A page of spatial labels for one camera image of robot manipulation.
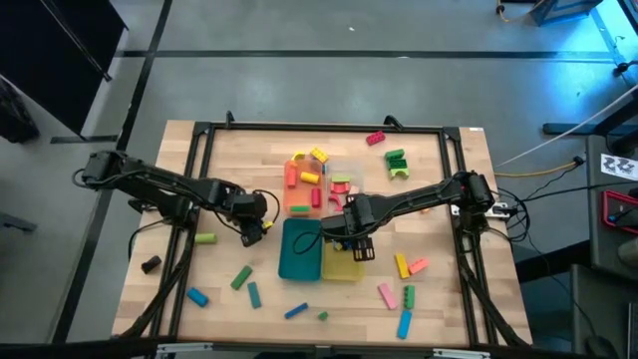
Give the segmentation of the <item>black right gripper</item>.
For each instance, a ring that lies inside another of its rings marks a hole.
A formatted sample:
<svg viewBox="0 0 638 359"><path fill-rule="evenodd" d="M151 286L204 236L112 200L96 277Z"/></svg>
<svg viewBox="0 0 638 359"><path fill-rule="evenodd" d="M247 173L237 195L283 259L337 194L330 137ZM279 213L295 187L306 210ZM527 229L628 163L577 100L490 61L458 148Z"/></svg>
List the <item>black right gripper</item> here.
<svg viewBox="0 0 638 359"><path fill-rule="evenodd" d="M349 193L341 214L333 214L321 219L321 234L324 241L352 241L353 259L356 262L374 260L375 248L371 235L367 233L372 225L371 200L373 194Z"/></svg>

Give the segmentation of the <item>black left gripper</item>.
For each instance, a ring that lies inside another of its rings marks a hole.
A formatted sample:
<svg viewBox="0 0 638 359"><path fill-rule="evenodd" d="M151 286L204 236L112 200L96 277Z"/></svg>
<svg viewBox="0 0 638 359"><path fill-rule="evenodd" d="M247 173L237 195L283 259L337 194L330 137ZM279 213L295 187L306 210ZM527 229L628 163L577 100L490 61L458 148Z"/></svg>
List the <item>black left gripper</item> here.
<svg viewBox="0 0 638 359"><path fill-rule="evenodd" d="M240 226L241 242L249 247L260 241L265 234L263 218L267 212L267 200L258 191L238 192L230 202L230 221Z"/></svg>

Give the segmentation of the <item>yellow plastic bin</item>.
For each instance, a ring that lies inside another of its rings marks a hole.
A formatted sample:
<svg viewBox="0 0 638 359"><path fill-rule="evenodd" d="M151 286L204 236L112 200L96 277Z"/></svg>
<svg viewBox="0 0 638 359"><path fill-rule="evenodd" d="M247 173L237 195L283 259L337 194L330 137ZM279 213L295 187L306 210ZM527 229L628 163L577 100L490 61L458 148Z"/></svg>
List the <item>yellow plastic bin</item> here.
<svg viewBox="0 0 638 359"><path fill-rule="evenodd" d="M323 248L322 279L327 281L360 281L366 274L365 265L353 259L351 250L325 243Z"/></svg>

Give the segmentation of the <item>teal plastic bin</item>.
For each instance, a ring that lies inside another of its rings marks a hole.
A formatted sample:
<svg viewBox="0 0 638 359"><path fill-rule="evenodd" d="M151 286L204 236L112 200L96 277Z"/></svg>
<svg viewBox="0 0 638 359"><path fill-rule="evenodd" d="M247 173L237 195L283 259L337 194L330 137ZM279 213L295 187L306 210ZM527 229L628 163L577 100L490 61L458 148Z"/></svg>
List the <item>teal plastic bin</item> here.
<svg viewBox="0 0 638 359"><path fill-rule="evenodd" d="M323 248L318 219L287 218L283 222L278 275L282 279L318 281Z"/></svg>

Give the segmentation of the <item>pink wooden plank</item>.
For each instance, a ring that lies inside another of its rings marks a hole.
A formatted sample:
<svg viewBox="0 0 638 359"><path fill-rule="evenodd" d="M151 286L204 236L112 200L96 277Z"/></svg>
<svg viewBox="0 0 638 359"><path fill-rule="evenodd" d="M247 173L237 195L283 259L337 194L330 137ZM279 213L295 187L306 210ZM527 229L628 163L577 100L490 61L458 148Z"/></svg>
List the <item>pink wooden plank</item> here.
<svg viewBox="0 0 638 359"><path fill-rule="evenodd" d="M389 310L396 309L398 307L398 302L390 285L388 283L380 283L377 288L386 307Z"/></svg>

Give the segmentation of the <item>blue wooden cylinder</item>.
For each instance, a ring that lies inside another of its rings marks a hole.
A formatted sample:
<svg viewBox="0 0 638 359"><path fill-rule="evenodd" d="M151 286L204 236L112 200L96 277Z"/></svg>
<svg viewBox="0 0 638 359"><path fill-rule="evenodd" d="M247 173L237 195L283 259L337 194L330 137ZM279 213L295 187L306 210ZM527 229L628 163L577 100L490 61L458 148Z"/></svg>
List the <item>blue wooden cylinder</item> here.
<svg viewBox="0 0 638 359"><path fill-rule="evenodd" d="M191 287L186 296L199 307L205 307L209 302L209 298L195 287Z"/></svg>

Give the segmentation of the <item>clear plastic bin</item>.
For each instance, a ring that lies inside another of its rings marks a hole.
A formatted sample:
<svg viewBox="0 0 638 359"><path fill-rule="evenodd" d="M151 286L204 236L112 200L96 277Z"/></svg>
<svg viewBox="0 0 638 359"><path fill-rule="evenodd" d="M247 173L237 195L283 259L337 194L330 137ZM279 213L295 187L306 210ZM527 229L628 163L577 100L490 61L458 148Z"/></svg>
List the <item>clear plastic bin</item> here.
<svg viewBox="0 0 638 359"><path fill-rule="evenodd" d="M336 193L332 193L330 190L330 183L331 183L331 175L345 175L345 176L349 176L351 178L351 180L349 181L350 186L351 185L355 185L360 189L360 192L363 189L363 168L362 166L354 161L334 161L334 162L330 162L328 165L325 166L325 174L324 174L324 180L325 180L325 184L324 184L324 189L325 189L325 194L324 194L324 199L325 199L325 209L324 209L324 213L326 215L333 215L333 214L341 214L342 211L335 211L334 207L335 205L332 202L328 201L328 196L330 194L336 194ZM338 194L341 197L342 200L342 204L343 206L347 203L346 202L346 195L349 193L344 193L344 194Z"/></svg>

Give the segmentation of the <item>black stand bar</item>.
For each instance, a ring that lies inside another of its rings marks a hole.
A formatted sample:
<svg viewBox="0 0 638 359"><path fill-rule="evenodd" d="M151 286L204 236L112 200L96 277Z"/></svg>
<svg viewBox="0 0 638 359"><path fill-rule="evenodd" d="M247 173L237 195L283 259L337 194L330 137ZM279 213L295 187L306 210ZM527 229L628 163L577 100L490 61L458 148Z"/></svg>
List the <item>black stand bar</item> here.
<svg viewBox="0 0 638 359"><path fill-rule="evenodd" d="M542 133L554 136L597 136L614 155L630 155L638 148L638 95L610 104L581 124L545 123Z"/></svg>

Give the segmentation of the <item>grey chair foot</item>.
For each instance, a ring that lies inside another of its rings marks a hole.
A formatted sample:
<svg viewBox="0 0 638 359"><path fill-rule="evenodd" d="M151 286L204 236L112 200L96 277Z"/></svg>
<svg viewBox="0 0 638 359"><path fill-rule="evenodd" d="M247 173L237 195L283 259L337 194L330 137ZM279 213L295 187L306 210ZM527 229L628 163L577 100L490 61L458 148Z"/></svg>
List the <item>grey chair foot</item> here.
<svg viewBox="0 0 638 359"><path fill-rule="evenodd" d="M37 225L25 219L0 211L0 226L15 228L24 232L33 232Z"/></svg>

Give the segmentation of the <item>black side desk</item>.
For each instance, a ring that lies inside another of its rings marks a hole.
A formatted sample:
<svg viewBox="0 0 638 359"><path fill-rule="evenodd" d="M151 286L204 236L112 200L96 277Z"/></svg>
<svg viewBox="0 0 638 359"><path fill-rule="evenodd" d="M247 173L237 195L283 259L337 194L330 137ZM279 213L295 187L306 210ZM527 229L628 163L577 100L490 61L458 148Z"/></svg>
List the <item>black side desk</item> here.
<svg viewBox="0 0 638 359"><path fill-rule="evenodd" d="M591 265L598 270L614 273L626 278L638 278L638 267L626 265L618 256L618 248L625 242L637 237L637 234L613 228L602 218L602 193L614 190L626 193L635 184L623 184L626 179L611 176L601 171L601 156L609 155L607 142L604 137L590 136L585 141L587 155L587 184L600 184L598 188L591 188L587 193L589 215L589 239Z"/></svg>

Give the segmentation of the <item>red case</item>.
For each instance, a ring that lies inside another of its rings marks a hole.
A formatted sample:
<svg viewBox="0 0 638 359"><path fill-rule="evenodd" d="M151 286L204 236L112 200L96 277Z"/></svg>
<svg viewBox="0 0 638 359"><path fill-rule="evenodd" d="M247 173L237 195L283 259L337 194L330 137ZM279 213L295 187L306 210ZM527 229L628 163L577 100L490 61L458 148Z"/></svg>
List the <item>red case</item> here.
<svg viewBox="0 0 638 359"><path fill-rule="evenodd" d="M606 190L601 195L602 221L613 228L638 234L638 197Z"/></svg>

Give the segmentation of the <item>printed white paper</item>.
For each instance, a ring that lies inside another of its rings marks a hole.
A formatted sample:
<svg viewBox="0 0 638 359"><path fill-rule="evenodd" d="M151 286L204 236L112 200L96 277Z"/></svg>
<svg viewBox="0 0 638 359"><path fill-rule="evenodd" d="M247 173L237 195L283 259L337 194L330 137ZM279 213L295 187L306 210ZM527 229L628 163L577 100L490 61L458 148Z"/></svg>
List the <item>printed white paper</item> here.
<svg viewBox="0 0 638 359"><path fill-rule="evenodd" d="M638 181L638 161L636 160L601 154L600 171L606 175Z"/></svg>

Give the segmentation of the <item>black partition panel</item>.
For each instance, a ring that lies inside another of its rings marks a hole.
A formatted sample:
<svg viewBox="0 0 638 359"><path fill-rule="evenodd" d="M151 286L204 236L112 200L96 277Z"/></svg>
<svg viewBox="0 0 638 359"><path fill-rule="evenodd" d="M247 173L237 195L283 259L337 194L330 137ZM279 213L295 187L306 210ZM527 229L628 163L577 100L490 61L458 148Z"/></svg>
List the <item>black partition panel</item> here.
<svg viewBox="0 0 638 359"><path fill-rule="evenodd" d="M0 76L78 135L127 30L110 0L0 0Z"/></svg>

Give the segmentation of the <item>black tripod clamp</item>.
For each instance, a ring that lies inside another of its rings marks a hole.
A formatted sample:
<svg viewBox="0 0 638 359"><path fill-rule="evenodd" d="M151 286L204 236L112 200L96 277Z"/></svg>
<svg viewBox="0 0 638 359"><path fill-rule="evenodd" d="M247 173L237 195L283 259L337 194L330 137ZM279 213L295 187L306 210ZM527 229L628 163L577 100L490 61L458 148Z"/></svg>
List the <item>black tripod clamp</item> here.
<svg viewBox="0 0 638 359"><path fill-rule="evenodd" d="M628 69L629 69L630 67L634 66L634 65L638 65L638 59L636 59L636 60L631 60L631 61L629 61L629 62L622 62L622 63L619 63L619 64L618 64L618 65L614 68L614 70L612 71L612 74L613 74L615 77L619 77L619 76L621 76L622 74L624 74L625 72L627 72L627 71L628 71Z"/></svg>

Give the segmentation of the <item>black aluminium table frame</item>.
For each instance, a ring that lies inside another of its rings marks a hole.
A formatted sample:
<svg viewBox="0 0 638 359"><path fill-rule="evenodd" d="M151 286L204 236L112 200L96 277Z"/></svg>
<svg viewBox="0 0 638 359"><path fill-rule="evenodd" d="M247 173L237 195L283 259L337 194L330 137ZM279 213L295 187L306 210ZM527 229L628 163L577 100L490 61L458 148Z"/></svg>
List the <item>black aluminium table frame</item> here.
<svg viewBox="0 0 638 359"><path fill-rule="evenodd" d="M494 181L484 132L468 128L387 128L386 139L375 146L365 142L365 126L327 124L234 123L214 133L209 174L249 188L283 193L283 166L295 152L324 151L330 162L354 161L363 168L363 189L394 194L440 181L446 172L473 170ZM410 176L391 178L385 153L403 149ZM282 224L276 223L257 244L244 247L238 236L210 212L199 217L203 231L218 243L199 246L186 283L204 293L209 302L199 307L185 300L179 321L172 320L175 300L169 297L150 325L152 334L174 332L182 341L225 344L288 344L356 347L466 348L486 343L487 328L477 299L464 303L469 290L458 272L452 218L447 208L407 214L393 219L373 237L376 257L365 263L357 282L284 280L277 267ZM401 279L395 254L408 266L425 257L430 265ZM230 283L244 265L253 271L238 290ZM253 309L247 284L255 282L261 307ZM389 310L378 291L388 283L398 307ZM404 287L416 288L408 337L397 337L404 308ZM284 314L307 302L309 308L291 319ZM327 312L328 318L318 315Z"/></svg>

